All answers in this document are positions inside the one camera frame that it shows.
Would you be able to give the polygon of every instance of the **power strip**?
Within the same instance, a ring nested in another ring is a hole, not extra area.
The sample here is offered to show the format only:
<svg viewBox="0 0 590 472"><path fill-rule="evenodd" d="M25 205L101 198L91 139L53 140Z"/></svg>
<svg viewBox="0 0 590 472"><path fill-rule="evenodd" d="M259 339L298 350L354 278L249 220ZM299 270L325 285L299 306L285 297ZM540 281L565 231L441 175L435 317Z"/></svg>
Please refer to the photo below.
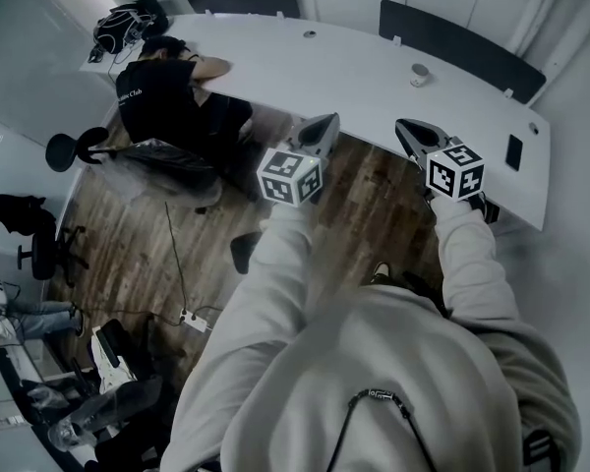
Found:
<svg viewBox="0 0 590 472"><path fill-rule="evenodd" d="M192 313L188 313L186 310L181 310L181 313L179 314L179 320L182 324L191 326L201 333L207 330L207 322L204 319L198 317L197 315L193 315Z"/></svg>

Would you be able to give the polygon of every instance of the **black hair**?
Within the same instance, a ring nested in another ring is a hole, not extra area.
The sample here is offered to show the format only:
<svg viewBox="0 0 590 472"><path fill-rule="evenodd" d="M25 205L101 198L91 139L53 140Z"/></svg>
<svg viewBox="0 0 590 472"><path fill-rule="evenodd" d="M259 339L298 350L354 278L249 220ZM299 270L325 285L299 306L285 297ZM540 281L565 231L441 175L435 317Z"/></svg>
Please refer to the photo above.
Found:
<svg viewBox="0 0 590 472"><path fill-rule="evenodd" d="M166 56L170 59L176 59L185 48L186 42L174 36L152 36L145 41L140 56L150 56L151 54L155 54L159 49L166 49Z"/></svg>

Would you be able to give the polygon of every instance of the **wooden floor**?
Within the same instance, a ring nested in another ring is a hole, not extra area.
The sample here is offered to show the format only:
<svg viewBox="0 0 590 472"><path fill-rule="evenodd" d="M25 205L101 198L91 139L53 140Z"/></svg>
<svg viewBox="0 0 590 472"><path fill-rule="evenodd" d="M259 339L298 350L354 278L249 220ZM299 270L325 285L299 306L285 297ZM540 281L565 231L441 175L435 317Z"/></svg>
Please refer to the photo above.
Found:
<svg viewBox="0 0 590 472"><path fill-rule="evenodd" d="M259 109L256 138L278 139L290 124L288 116ZM120 125L113 133L117 142L128 140ZM317 212L311 303L322 303L339 289L365 283L378 261L390 262L396 273L411 270L433 287L441 287L434 216L415 193L416 181L416 169L408 161L341 136ZM229 243L258 230L259 221L267 215L266 201L250 204L228 187L206 215L170 205L190 309L226 304L239 281ZM65 285L58 271L50 285L51 299L75 301L90 310L89 326L118 318L135 335L145 316L114 314L113 309L152 311L178 321L183 298L162 201L142 198L125 205L88 170L66 219L67 227L76 225L88 230L74 252L89 262L90 270L77 269L74 289ZM213 324L218 311L203 310L200 315ZM185 352L168 373L179 388L199 360L207 334L162 321L157 332L161 344ZM63 339L62 354L88 364L87 340L87 335L80 340Z"/></svg>

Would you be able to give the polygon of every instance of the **sweatshirt sleeve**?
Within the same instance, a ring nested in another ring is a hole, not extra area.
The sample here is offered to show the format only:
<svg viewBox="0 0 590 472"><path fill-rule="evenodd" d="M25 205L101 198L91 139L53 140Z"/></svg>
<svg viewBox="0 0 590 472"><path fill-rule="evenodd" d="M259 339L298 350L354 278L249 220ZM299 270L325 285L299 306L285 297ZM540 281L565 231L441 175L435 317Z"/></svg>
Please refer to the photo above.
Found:
<svg viewBox="0 0 590 472"><path fill-rule="evenodd" d="M496 241L479 211L439 197L437 215L443 300L451 320L475 333L492 351L518 400L523 432L549 432L562 471L572 470L580 449L577 410L560 360L532 326L521 321Z"/></svg>
<svg viewBox="0 0 590 472"><path fill-rule="evenodd" d="M249 273L221 314L182 390L163 472L219 455L227 427L277 354L304 327L312 229L310 205L276 205Z"/></svg>

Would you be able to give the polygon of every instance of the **gray jacket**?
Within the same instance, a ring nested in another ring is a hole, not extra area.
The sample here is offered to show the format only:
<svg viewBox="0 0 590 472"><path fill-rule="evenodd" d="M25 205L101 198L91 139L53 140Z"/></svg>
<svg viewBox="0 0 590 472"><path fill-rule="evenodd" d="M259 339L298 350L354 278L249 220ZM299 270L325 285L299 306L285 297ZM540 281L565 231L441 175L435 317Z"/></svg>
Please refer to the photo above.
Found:
<svg viewBox="0 0 590 472"><path fill-rule="evenodd" d="M220 456L225 472L325 471L347 403L366 388L399 395L438 472L522 470L536 429L571 470L577 412L556 355L520 321L491 230L466 203L437 198L433 208L450 320L388 286L339 295L309 320L309 213L275 206L186 381L161 470ZM365 399L334 470L429 468L397 408Z"/></svg>

